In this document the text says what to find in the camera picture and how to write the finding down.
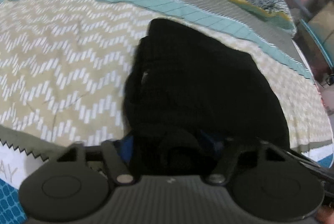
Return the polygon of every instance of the teal border stripe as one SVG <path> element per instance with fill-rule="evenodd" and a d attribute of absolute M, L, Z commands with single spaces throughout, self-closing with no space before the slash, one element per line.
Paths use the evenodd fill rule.
<path fill-rule="evenodd" d="M 246 24 L 232 18 L 210 13 L 201 10 L 191 4 L 184 3 L 181 0 L 101 0 L 111 3 L 128 2 L 137 6 L 182 18 L 188 22 L 196 23 L 201 26 L 230 34 L 236 38 L 250 40 L 256 43 L 266 54 L 281 64 L 297 71 L 307 79 L 312 79 L 311 73 L 296 60 L 279 50 L 275 45 L 268 43 L 259 35 L 253 32 Z"/>

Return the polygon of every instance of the black device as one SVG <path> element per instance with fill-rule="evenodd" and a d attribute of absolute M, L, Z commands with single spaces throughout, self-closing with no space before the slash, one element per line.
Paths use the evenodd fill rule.
<path fill-rule="evenodd" d="M 23 181 L 19 200 L 31 224 L 308 224 L 333 184 L 298 153 L 235 139 L 211 174 L 134 178 L 104 141 L 72 144 Z"/>

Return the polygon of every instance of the chevron pattern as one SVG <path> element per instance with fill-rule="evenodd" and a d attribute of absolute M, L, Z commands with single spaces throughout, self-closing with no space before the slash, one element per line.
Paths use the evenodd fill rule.
<path fill-rule="evenodd" d="M 122 138 L 127 133 L 121 111 L 124 82 L 139 39 L 161 16 L 132 4 L 96 0 L 3 2 L 0 123 L 62 146 Z M 291 147 L 332 139 L 310 80 L 253 42 L 185 24 L 253 56 L 281 102 Z"/>

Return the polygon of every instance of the round black disc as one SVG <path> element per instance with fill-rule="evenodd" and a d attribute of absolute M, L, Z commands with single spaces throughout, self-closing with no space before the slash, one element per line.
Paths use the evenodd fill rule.
<path fill-rule="evenodd" d="M 96 211 L 108 194 L 108 182 L 97 172 L 75 162 L 56 162 L 28 177 L 20 187 L 19 199 L 29 217 L 63 222 Z"/>
<path fill-rule="evenodd" d="M 290 222 L 316 212 L 324 198 L 320 182 L 311 174 L 253 168 L 236 176 L 235 202 L 259 218 Z"/>

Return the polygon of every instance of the metal screw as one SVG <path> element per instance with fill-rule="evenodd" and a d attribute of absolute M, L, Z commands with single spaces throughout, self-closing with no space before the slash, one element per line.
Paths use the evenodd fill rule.
<path fill-rule="evenodd" d="M 133 177 L 130 174 L 122 174 L 118 175 L 116 180 L 121 184 L 129 184 L 132 183 Z"/>
<path fill-rule="evenodd" d="M 213 184 L 222 184 L 225 180 L 226 179 L 223 174 L 211 174 L 208 178 L 208 181 Z"/>

